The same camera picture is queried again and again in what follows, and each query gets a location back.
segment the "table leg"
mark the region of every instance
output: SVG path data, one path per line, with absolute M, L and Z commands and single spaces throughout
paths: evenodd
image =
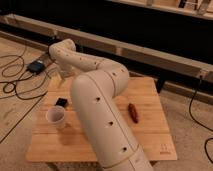
M 59 168 L 54 164 L 54 163 L 51 163 L 51 162 L 46 162 L 47 166 L 52 169 L 53 171 L 60 171 Z

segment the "wooden board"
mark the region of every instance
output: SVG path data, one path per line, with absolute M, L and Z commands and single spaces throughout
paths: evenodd
M 88 142 L 71 105 L 69 90 L 72 79 L 59 84 L 57 77 L 49 85 L 49 92 L 38 113 L 37 123 L 26 158 L 32 162 L 94 162 L 97 158 Z M 47 123 L 45 112 L 58 97 L 69 99 L 66 108 L 66 127 L 58 131 Z M 128 88 L 114 99 L 127 124 L 151 161 L 176 160 L 177 154 L 169 127 L 152 78 L 131 78 Z M 129 117 L 127 106 L 134 103 L 139 124 Z

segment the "screw hole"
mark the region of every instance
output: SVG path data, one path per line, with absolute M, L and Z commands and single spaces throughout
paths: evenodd
M 124 153 L 124 152 L 126 152 L 127 151 L 127 147 L 123 147 L 122 148 L 122 152 Z
M 111 122 L 109 122 L 109 126 L 112 126 L 113 125 L 113 122 L 111 121 Z
M 96 97 L 96 98 L 95 98 L 95 102 L 96 102 L 96 103 L 99 102 L 100 100 L 101 100 L 100 97 Z

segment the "floor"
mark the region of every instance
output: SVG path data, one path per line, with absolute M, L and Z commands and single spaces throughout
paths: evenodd
M 23 45 L 0 38 L 0 56 L 5 54 L 20 54 L 23 51 Z M 37 58 L 42 52 L 33 48 L 27 48 L 24 58 L 30 62 Z M 37 81 L 31 81 L 26 86 L 37 84 Z M 160 93 L 160 99 L 165 111 L 171 134 L 178 154 L 177 161 L 161 161 L 154 165 L 155 171 L 212 171 L 213 165 L 208 161 L 204 153 L 204 141 L 213 137 L 213 133 L 195 124 L 189 117 L 188 106 L 190 99 L 172 92 L 163 90 Z M 30 102 L 21 102 L 15 98 L 0 100 L 0 126 L 2 116 L 5 111 L 13 109 L 20 110 L 23 105 L 31 105 Z M 44 163 L 29 163 L 25 160 L 25 153 L 31 139 L 32 129 L 36 120 L 36 112 L 39 104 L 18 124 L 10 135 L 0 144 L 0 170 L 4 171 L 43 171 L 50 170 Z M 213 106 L 194 101 L 192 111 L 202 123 L 209 127 L 213 123 Z M 213 157 L 213 142 L 208 145 L 209 154 Z M 58 164 L 61 171 L 95 171 L 100 170 L 98 165 L 90 163 L 81 164 Z

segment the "black device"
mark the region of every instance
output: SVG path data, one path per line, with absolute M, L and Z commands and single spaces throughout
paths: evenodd
M 62 106 L 62 107 L 66 107 L 66 105 L 67 105 L 67 99 L 58 98 L 58 100 L 57 100 L 57 102 L 55 103 L 55 105 Z
M 45 69 L 45 66 L 42 61 L 33 61 L 27 66 L 27 71 L 35 73 L 36 75 L 40 74 Z

